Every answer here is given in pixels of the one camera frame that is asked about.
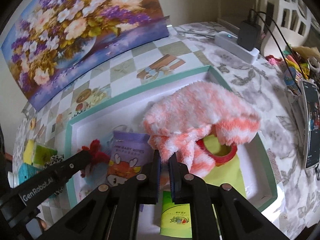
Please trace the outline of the person left hand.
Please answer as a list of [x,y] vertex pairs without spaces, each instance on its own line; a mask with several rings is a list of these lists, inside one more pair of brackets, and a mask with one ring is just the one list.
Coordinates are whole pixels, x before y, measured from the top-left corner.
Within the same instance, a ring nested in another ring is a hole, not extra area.
[[37,221],[39,223],[39,226],[40,226],[41,230],[42,231],[46,231],[47,230],[47,223],[44,220],[42,220],[41,218],[39,218],[39,217],[37,217],[36,219],[37,219]]

